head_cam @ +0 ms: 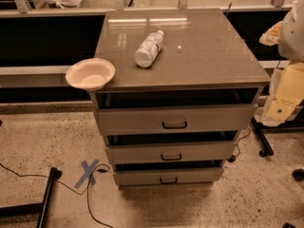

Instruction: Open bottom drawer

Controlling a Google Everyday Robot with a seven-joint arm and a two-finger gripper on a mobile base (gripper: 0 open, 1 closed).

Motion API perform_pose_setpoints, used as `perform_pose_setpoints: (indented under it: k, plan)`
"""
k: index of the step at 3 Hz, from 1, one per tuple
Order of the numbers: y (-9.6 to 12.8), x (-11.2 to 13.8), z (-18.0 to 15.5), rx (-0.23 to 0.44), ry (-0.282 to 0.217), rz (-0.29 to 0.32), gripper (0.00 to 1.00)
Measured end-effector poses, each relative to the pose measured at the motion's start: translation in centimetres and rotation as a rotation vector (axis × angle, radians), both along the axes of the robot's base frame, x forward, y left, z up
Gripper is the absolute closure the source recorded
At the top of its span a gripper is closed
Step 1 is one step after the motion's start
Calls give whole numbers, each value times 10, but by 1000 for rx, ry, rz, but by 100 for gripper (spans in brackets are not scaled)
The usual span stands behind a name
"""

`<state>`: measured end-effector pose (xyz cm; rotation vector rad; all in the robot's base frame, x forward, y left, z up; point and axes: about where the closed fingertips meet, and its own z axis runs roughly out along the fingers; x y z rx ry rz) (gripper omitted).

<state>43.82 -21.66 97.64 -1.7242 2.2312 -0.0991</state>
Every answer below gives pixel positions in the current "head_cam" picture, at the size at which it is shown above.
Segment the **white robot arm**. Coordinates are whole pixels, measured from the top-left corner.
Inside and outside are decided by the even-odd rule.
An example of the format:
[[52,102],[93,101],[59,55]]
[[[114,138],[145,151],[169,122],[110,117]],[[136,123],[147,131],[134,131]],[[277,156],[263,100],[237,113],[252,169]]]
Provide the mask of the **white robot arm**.
[[258,120],[266,126],[285,123],[304,100],[304,0],[298,0],[284,19],[259,38],[266,46],[278,45],[279,55],[290,63],[275,69],[265,105]]

